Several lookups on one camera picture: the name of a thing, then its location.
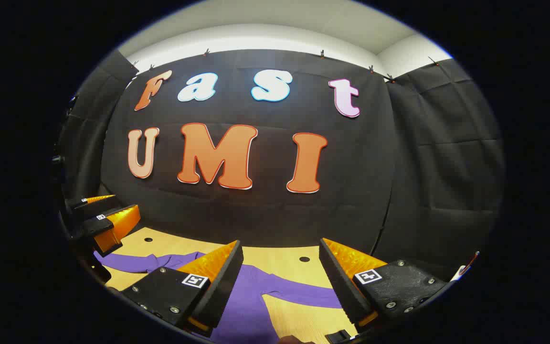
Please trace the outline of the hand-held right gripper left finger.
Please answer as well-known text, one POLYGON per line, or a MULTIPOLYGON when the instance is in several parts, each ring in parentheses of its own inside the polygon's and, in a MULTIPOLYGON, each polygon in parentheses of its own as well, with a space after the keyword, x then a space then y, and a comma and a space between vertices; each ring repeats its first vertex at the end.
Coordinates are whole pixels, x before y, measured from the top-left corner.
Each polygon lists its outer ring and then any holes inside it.
POLYGON ((159 267, 120 294, 174 327, 211 333, 220 323, 242 263, 242 243, 235 240, 179 268, 159 267))

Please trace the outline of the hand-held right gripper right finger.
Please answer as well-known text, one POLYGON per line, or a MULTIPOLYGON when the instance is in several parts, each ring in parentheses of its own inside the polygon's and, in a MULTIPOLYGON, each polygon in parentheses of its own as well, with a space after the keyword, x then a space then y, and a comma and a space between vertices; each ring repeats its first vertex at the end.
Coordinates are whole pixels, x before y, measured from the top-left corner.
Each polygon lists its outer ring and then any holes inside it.
POLYGON ((319 240, 319 261, 357 330, 401 322, 447 286, 410 260, 386 263, 327 238, 319 240))

